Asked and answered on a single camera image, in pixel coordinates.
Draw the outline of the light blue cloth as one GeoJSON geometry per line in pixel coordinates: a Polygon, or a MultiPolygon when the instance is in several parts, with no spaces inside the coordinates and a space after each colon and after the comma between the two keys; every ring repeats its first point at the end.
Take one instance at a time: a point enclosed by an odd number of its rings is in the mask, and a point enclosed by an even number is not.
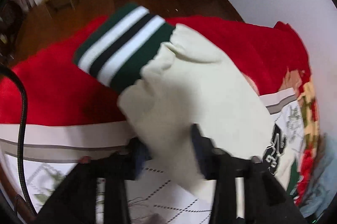
{"type": "Polygon", "coordinates": [[[336,195],[336,138],[324,134],[308,188],[299,206],[305,218],[319,219],[336,195]]]}

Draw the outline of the green and cream varsity jacket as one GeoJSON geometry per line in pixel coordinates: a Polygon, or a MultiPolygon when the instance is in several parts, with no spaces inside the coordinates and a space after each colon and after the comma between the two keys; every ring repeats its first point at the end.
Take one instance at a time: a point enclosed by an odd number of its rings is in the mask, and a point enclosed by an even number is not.
{"type": "Polygon", "coordinates": [[[284,82],[258,91],[219,47],[184,24],[126,6],[76,51],[77,67],[119,93],[118,107],[137,136],[182,188],[211,200],[190,130],[233,156],[260,156],[281,185],[296,184],[303,121],[284,82]]]}

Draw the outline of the red floral patterned bed blanket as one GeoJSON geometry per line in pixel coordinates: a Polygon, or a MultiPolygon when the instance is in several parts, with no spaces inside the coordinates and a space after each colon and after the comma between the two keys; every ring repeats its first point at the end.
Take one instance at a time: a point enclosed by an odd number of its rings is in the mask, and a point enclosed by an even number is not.
{"type": "MultiPolygon", "coordinates": [[[[74,62],[77,49],[110,17],[99,17],[64,41],[40,50],[13,69],[1,67],[1,137],[18,143],[18,163],[31,157],[24,148],[47,148],[52,157],[59,148],[75,148],[80,162],[123,153],[137,137],[118,107],[119,93],[80,70],[74,62]]],[[[287,24],[260,27],[217,17],[194,16],[165,20],[172,27],[184,24],[219,47],[236,67],[266,94],[284,82],[292,85],[300,107],[309,97],[311,72],[306,49],[287,24]]],[[[303,123],[298,170],[306,160],[303,123]]],[[[147,161],[134,181],[126,181],[130,223],[209,223],[211,200],[179,186],[147,148],[147,161]]],[[[97,180],[96,222],[103,221],[106,181],[97,180]]],[[[237,217],[244,217],[243,178],[235,180],[237,217]]]]}

